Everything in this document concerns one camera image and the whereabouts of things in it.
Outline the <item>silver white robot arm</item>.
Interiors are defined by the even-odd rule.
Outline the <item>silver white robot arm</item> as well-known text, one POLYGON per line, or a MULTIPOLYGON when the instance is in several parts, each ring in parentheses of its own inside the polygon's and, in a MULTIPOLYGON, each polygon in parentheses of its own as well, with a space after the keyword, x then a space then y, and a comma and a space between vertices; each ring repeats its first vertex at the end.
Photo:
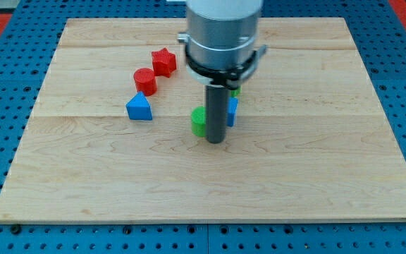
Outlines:
POLYGON ((230 92, 256 71, 266 45, 255 49, 262 0, 187 0, 187 29, 178 34, 188 73, 205 86, 205 138, 226 137, 230 92))

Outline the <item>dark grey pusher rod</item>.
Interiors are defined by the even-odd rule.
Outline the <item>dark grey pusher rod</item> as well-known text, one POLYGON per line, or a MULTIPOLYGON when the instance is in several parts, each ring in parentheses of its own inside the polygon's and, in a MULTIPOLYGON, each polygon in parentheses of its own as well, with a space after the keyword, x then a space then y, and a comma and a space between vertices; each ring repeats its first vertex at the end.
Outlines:
POLYGON ((226 136, 228 116, 228 90, 224 87, 206 86, 206 139, 210 143, 221 143, 226 136))

